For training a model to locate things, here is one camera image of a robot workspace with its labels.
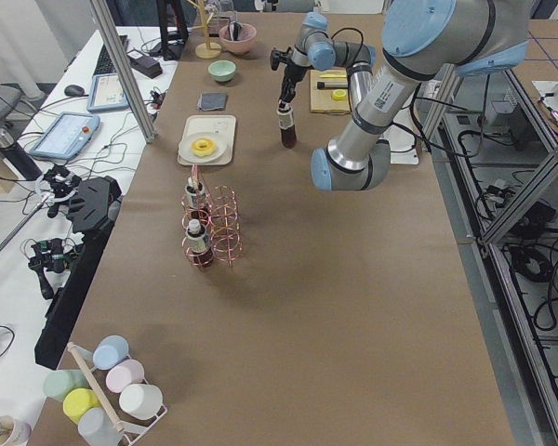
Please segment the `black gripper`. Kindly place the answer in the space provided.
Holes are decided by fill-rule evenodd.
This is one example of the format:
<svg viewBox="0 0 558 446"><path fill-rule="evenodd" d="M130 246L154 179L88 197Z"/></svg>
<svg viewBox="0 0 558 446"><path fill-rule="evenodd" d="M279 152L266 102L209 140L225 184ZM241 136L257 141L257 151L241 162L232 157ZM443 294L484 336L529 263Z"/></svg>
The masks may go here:
<svg viewBox="0 0 558 446"><path fill-rule="evenodd" d="M293 111L293 100L296 96L296 87L304 78L304 68L289 62L284 69L284 77L281 85L280 99L278 101L279 112Z"/></svg>

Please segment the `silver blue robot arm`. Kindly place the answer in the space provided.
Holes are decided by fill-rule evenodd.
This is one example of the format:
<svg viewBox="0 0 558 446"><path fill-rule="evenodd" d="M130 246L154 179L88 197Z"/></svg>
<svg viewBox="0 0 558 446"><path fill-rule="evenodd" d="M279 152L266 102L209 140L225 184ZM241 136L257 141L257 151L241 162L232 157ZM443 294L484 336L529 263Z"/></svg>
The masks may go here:
<svg viewBox="0 0 558 446"><path fill-rule="evenodd" d="M457 75L487 74L518 65L528 46L528 1L395 1L382 29L383 64L372 71L375 50L336 40L326 18L306 15L293 47L273 50L273 70L285 67L277 113L293 133L290 106L310 69L340 67L348 74L351 120L337 138L312 153L312 182L319 190L368 190L387 175L391 149L384 138L395 115L422 82L446 64Z"/></svg>

